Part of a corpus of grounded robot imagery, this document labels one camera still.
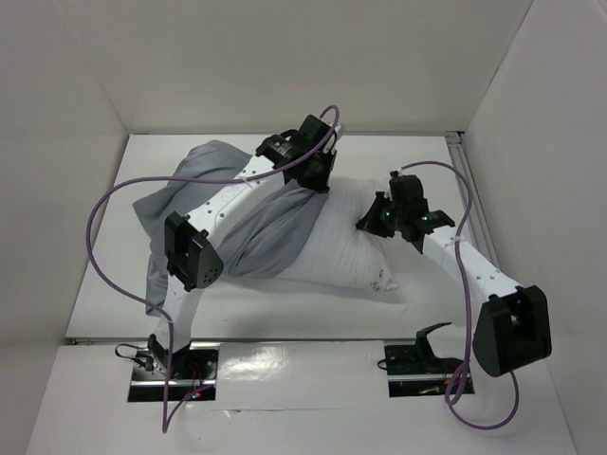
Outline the white pillow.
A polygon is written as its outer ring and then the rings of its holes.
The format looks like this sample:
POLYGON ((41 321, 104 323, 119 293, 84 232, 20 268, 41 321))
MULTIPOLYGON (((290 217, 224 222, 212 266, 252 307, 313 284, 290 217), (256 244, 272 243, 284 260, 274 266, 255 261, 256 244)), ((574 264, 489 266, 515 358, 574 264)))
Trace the white pillow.
POLYGON ((279 278, 375 292, 397 290, 380 239, 357 229, 376 193, 386 189, 380 179, 334 178, 307 242, 279 278))

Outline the grey pillowcase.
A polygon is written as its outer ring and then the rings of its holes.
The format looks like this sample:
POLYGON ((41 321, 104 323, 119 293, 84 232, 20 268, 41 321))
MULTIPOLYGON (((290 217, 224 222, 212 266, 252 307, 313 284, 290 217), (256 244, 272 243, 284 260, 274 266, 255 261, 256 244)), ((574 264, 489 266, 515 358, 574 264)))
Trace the grey pillowcase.
MULTIPOLYGON (((176 176, 232 179, 249 162, 233 145, 212 140, 191 149, 176 176)), ((169 214, 186 214, 212 198, 218 185, 170 182, 133 204, 150 237, 145 299, 161 305, 167 293, 164 222, 169 214)), ((265 198, 236 225, 216 250, 231 277, 272 279, 291 266, 303 250, 328 199, 326 193, 302 188, 293 180, 265 198)))

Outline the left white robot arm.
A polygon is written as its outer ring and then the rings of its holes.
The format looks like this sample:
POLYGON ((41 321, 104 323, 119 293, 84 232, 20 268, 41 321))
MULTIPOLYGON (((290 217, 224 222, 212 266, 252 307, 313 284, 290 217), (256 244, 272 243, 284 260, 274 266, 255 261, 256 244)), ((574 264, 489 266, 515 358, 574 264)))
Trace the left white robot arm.
POLYGON ((342 134, 338 121, 309 115, 299 129, 266 137, 233 184, 186 214, 173 212, 166 218, 168 288, 160 321, 148 339, 153 365, 163 376, 175 378, 186 370, 193 319, 204 289, 224 270, 218 248, 228 233, 291 181, 326 192, 342 134))

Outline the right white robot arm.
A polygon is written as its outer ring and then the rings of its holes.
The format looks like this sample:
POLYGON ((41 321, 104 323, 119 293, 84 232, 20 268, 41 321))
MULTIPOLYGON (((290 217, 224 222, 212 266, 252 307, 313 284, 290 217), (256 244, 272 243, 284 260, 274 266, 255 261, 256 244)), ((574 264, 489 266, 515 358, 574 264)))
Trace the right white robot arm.
POLYGON ((381 238, 400 236, 464 292, 464 326, 443 322, 418 332, 414 361, 421 370, 433 372, 447 358, 461 358, 499 377, 551 356, 547 296, 508 277, 447 213, 431 210, 417 176, 392 172, 389 190, 377 192, 357 228, 381 238))

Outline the aluminium frame rail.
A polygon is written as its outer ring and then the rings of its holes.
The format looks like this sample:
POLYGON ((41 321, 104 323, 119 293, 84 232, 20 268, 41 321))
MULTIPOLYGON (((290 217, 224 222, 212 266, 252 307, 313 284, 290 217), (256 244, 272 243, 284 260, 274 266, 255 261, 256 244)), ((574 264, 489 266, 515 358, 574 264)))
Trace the aluminium frame rail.
POLYGON ((469 280, 469 292, 465 300, 475 310, 482 303, 476 298, 485 284, 487 290, 512 291, 519 283, 508 277, 493 261, 494 248, 489 238, 487 220, 478 199, 468 161, 465 157, 463 139, 459 134, 449 133, 446 137, 451 157, 451 165, 457 171, 455 176, 462 197, 465 213, 468 215, 462 232, 452 229, 443 238, 446 242, 437 250, 433 259, 458 284, 469 280))

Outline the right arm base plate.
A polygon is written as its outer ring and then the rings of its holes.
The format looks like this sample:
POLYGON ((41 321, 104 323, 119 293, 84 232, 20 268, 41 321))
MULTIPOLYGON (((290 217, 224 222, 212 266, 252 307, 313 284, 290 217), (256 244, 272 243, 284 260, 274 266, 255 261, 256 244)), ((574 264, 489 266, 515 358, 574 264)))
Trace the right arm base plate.
POLYGON ((391 398, 443 395, 462 361, 453 358, 424 360, 412 344, 387 344, 377 367, 386 372, 391 398))

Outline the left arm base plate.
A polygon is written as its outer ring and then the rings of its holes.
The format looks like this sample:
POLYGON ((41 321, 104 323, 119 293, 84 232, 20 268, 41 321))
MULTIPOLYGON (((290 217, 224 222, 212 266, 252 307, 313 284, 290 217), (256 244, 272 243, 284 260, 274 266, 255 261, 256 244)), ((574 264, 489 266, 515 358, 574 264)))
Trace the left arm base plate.
MULTIPOLYGON (((160 403, 164 397, 165 370, 142 345, 121 343, 114 354, 132 363, 127 401, 160 403)), ((178 402, 185 395, 190 401, 214 401, 218 371, 218 345, 195 343, 185 363, 173 366, 168 386, 168 400, 178 402)))

